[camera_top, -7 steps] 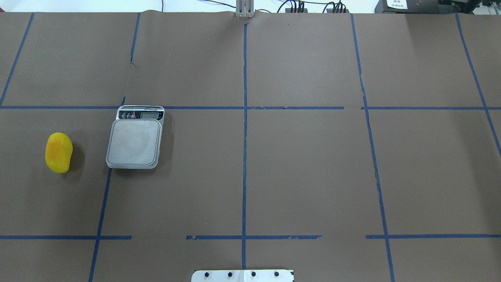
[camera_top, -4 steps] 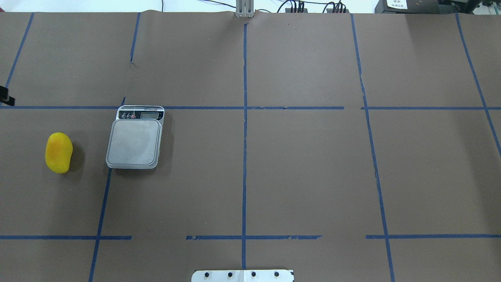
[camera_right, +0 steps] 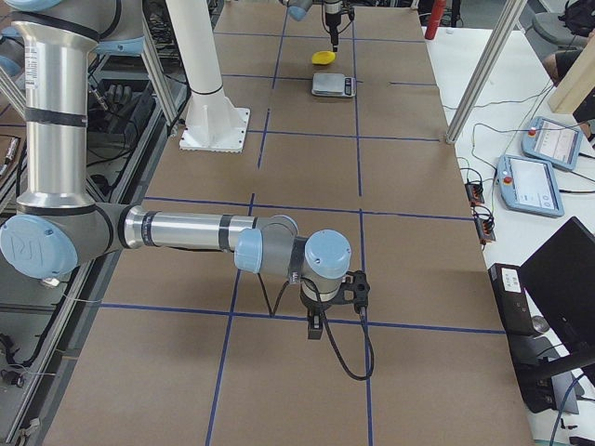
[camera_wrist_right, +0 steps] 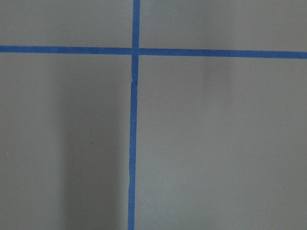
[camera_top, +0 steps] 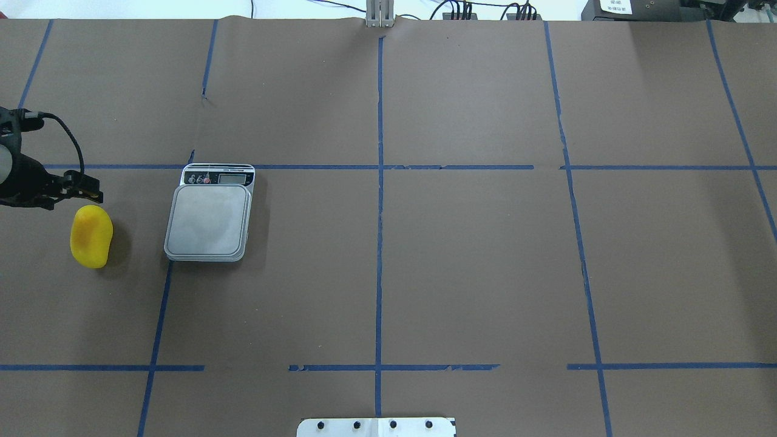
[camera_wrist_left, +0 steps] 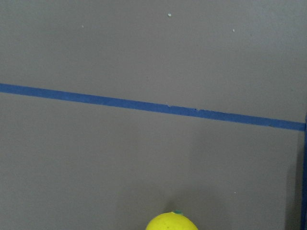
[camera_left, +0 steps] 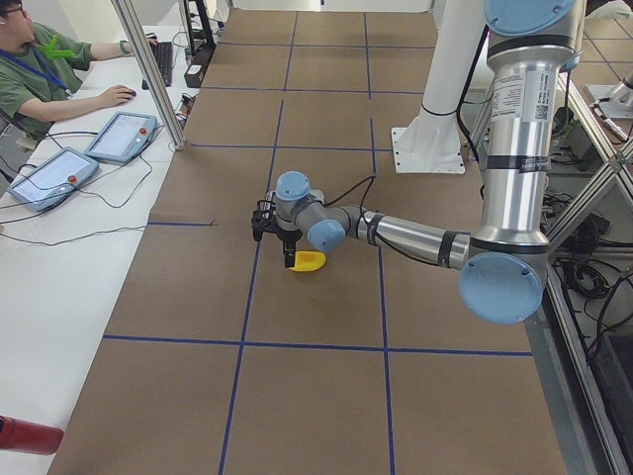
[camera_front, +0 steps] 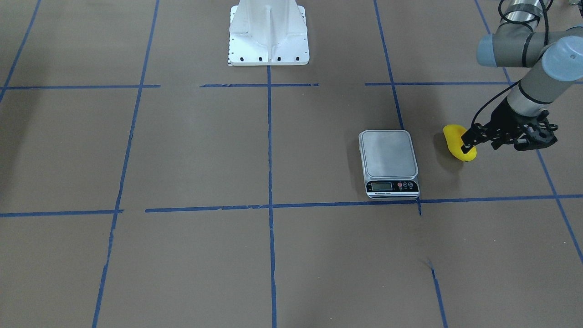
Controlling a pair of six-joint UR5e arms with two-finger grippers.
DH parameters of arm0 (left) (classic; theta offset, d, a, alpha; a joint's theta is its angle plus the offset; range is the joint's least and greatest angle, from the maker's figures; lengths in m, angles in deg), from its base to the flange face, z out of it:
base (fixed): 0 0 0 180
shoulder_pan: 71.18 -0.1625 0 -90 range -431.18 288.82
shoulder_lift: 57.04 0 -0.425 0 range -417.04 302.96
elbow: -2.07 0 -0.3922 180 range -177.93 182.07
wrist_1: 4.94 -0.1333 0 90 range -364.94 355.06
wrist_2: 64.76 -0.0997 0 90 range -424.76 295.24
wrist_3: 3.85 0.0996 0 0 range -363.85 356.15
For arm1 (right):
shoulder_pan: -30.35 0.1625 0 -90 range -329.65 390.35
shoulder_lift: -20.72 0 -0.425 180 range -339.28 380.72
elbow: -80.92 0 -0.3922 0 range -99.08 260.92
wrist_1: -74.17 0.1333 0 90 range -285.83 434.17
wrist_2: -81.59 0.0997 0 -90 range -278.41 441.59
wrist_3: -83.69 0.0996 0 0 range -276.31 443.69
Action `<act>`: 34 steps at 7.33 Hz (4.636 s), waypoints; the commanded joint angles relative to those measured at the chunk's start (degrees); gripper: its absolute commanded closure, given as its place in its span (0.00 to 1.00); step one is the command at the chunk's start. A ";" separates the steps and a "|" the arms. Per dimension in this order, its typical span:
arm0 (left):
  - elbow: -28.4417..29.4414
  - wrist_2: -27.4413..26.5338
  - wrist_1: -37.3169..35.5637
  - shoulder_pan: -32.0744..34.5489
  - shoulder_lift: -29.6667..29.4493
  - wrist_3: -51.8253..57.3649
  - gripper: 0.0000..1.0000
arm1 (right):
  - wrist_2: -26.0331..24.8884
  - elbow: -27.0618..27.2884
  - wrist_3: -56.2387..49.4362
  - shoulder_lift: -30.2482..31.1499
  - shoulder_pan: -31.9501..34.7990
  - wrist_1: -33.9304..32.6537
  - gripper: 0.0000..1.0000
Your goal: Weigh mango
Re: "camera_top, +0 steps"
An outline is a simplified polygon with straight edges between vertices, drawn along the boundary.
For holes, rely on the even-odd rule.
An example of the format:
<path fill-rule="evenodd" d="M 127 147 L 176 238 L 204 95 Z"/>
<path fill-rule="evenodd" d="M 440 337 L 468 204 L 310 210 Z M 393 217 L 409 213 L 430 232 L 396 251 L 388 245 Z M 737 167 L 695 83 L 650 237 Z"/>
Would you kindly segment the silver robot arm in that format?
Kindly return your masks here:
<path fill-rule="evenodd" d="M 2 146 L 2 206 L 52 211 L 56 204 L 71 198 L 102 204 L 100 181 L 81 171 L 65 171 L 61 176 L 50 174 L 39 161 Z"/>

